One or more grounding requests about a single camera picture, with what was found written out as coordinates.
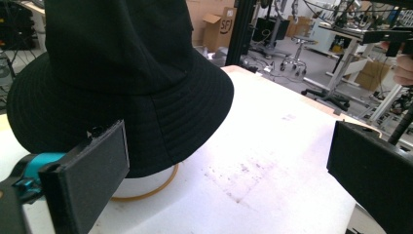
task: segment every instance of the white surface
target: white surface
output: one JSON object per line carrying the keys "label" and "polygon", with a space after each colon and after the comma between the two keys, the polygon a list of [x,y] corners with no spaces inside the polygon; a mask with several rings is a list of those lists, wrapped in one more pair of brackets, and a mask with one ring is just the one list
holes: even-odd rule
{"label": "white surface", "polygon": [[146,177],[125,178],[113,194],[113,197],[125,198],[146,196],[147,193],[158,189],[167,182],[173,173],[173,168],[174,167],[170,167]]}
{"label": "white surface", "polygon": [[[335,119],[275,83],[230,76],[227,119],[174,181],[142,201],[109,202],[91,233],[345,233],[356,202],[326,169]],[[10,130],[0,147],[2,180],[25,151]],[[35,204],[33,232],[53,233],[45,202]]]}

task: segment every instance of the black panel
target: black panel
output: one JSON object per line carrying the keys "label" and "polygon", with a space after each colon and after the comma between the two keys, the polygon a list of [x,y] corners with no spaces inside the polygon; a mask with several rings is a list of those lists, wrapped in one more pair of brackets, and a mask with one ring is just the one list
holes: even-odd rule
{"label": "black panel", "polygon": [[124,125],[79,144],[39,176],[56,233],[88,233],[129,171]]}
{"label": "black panel", "polygon": [[328,172],[388,234],[413,233],[413,156],[362,126],[337,122]]}

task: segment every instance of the chair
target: chair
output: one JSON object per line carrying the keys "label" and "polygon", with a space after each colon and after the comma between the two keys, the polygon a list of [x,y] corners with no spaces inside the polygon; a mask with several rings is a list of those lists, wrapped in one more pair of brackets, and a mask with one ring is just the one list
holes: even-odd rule
{"label": "chair", "polygon": [[309,37],[298,36],[298,35],[295,35],[295,36],[291,37],[291,40],[295,41],[297,44],[300,44],[300,46],[298,47],[298,50],[295,53],[294,58],[287,57],[282,61],[282,64],[280,66],[280,70],[284,71],[286,65],[292,63],[293,64],[292,69],[296,69],[298,67],[298,70],[295,73],[295,75],[298,76],[298,75],[300,75],[300,73],[302,73],[304,75],[307,72],[307,64],[306,64],[306,62],[300,60],[301,51],[303,50],[304,45],[314,45],[314,44],[317,43],[317,41],[315,41],[315,40],[313,40]]}

